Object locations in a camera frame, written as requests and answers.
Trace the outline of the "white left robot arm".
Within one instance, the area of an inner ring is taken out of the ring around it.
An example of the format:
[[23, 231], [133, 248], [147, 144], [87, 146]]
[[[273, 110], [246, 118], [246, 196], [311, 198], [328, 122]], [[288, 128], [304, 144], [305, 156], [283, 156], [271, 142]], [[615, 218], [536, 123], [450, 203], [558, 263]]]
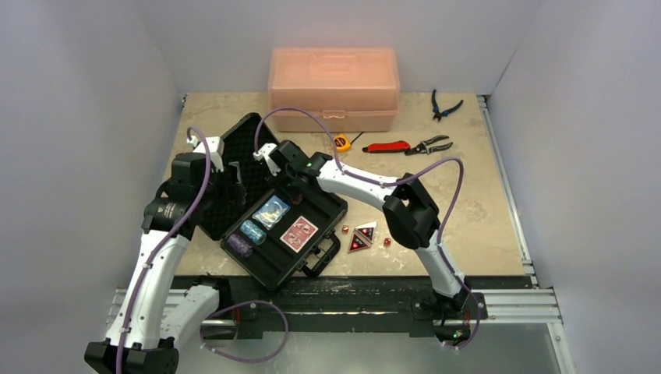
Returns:
[[90, 342], [85, 362], [96, 373], [174, 373], [179, 349], [206, 315], [232, 310], [222, 283], [198, 284], [170, 313], [165, 306], [179, 263], [205, 211], [214, 203], [241, 199], [237, 168], [225, 170], [221, 137], [189, 136], [192, 147], [171, 162], [143, 212], [140, 251], [117, 316], [100, 342]]

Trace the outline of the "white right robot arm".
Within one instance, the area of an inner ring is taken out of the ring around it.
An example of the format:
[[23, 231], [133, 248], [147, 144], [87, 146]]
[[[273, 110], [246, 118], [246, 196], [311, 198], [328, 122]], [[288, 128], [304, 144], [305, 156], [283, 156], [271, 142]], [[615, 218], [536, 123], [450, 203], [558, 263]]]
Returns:
[[473, 299], [465, 274], [443, 240], [444, 229], [458, 195], [444, 216], [420, 181], [420, 173], [400, 178], [376, 175], [342, 163], [337, 154], [317, 152], [306, 156], [292, 141], [256, 145], [253, 156], [265, 164], [278, 181], [297, 189], [318, 188], [343, 195], [383, 213], [391, 238], [411, 249], [429, 275], [433, 309], [445, 316], [462, 317]]

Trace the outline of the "black poker set case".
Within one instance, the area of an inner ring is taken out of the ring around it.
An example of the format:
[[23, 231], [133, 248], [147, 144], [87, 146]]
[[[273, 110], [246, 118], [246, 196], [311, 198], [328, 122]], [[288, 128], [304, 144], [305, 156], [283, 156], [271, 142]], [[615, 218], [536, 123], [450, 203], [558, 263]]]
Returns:
[[222, 135], [225, 172], [236, 182], [204, 213], [201, 228], [260, 284], [276, 291], [297, 271], [318, 277], [340, 249], [336, 226], [348, 211], [341, 197], [312, 185], [296, 186], [291, 173], [273, 176], [253, 157], [254, 145], [278, 145], [260, 124], [245, 115]]

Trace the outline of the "blue card deck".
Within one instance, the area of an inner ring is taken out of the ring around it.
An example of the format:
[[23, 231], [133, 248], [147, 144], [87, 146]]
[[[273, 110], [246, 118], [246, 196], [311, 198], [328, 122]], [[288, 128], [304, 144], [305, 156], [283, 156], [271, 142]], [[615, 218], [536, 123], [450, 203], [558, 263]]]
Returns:
[[290, 206], [276, 195], [272, 195], [254, 214], [253, 219], [266, 229], [273, 228], [290, 210]]

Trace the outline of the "light blue poker chip roll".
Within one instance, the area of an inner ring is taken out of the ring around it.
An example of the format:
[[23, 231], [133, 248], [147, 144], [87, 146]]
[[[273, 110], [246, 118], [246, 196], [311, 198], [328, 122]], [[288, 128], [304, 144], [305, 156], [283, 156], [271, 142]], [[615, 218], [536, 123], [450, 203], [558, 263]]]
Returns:
[[240, 231], [255, 245], [262, 245], [267, 238], [267, 233], [250, 219], [241, 223]]

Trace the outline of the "purple poker chip roll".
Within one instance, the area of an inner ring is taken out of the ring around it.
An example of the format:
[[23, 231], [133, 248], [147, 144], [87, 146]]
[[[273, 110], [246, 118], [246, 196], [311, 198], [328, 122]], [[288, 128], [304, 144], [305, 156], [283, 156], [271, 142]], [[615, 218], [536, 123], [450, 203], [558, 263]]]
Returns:
[[237, 234], [230, 234], [226, 238], [226, 243], [232, 251], [247, 258], [253, 252], [253, 247], [241, 236]]

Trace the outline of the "yellow tape measure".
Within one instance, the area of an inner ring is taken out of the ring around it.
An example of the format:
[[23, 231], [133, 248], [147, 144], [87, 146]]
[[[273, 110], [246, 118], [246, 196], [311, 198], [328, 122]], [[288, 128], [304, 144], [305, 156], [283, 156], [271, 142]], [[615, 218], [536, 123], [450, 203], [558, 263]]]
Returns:
[[337, 149], [338, 152], [346, 152], [350, 150], [355, 143], [356, 140], [358, 140], [364, 132], [358, 133], [355, 137], [349, 139], [345, 134], [337, 134], [334, 137], [334, 145], [335, 148]]

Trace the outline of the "red card deck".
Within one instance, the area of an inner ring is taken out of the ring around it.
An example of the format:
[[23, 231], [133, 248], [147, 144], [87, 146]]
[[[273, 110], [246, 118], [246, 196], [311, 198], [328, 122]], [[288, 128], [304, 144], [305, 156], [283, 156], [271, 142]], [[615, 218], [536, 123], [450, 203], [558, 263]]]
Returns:
[[309, 240], [319, 231], [319, 228], [304, 216], [299, 216], [280, 237], [282, 243], [290, 250], [300, 252]]

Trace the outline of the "triangular all-in button right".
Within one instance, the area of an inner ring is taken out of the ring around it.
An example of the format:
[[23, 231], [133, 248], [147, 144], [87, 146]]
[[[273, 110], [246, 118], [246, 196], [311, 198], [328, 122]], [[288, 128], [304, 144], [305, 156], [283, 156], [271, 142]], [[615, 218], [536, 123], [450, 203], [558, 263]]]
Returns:
[[377, 222], [372, 221], [355, 227], [355, 233], [368, 243], [374, 242]]

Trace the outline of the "triangular all-in button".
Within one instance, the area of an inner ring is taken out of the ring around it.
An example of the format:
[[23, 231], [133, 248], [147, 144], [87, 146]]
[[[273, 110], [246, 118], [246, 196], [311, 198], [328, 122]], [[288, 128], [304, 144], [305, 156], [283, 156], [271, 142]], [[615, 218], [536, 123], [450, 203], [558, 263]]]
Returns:
[[360, 229], [354, 230], [349, 241], [348, 252], [358, 252], [371, 247], [370, 240], [362, 233]]
[[368, 243], [374, 242], [377, 222], [372, 221], [355, 227], [355, 233]]

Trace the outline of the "triangular all-in button left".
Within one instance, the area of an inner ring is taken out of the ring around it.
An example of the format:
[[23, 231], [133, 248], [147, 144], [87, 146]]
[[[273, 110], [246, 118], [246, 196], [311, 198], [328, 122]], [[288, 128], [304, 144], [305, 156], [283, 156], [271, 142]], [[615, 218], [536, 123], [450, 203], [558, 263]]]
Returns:
[[358, 252], [371, 247], [370, 240], [362, 233], [360, 229], [354, 230], [349, 241], [348, 252]]

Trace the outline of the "orange plastic toolbox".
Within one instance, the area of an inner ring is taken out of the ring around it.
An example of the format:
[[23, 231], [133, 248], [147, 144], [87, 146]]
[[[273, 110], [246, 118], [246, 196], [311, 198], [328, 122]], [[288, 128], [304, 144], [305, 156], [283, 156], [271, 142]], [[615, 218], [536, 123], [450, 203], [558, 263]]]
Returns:
[[275, 48], [267, 85], [279, 132], [387, 132], [399, 112], [391, 48]]

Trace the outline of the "red utility knife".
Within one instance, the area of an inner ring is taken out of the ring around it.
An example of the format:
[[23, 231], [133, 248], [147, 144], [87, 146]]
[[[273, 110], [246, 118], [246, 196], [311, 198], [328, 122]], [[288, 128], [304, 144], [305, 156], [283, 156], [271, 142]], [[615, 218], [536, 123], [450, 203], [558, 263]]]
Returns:
[[404, 140], [389, 143], [372, 143], [362, 148], [363, 153], [405, 153], [411, 146]]

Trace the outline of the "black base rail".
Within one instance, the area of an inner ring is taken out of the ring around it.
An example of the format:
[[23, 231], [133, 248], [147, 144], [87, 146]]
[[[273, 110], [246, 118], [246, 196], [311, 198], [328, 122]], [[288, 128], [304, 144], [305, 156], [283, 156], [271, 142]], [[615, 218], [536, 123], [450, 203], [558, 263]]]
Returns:
[[412, 277], [294, 277], [276, 291], [242, 276], [177, 276], [161, 305], [137, 302], [128, 344], [140, 333], [184, 341], [202, 326], [229, 327], [241, 339], [266, 332], [406, 333], [460, 344], [478, 326], [560, 322], [551, 290], [528, 277], [473, 277], [475, 290], [458, 308]]

